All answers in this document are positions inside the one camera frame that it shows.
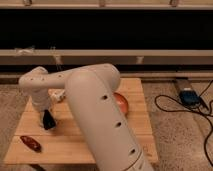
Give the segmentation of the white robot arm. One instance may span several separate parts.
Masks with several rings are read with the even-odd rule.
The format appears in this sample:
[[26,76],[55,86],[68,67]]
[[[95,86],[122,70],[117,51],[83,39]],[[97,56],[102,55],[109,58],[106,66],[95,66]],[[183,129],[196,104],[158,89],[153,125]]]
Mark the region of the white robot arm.
[[63,88],[70,111],[100,171],[154,171],[114,98],[120,73],[98,64],[50,74],[37,67],[19,79],[36,110],[50,107],[48,90]]

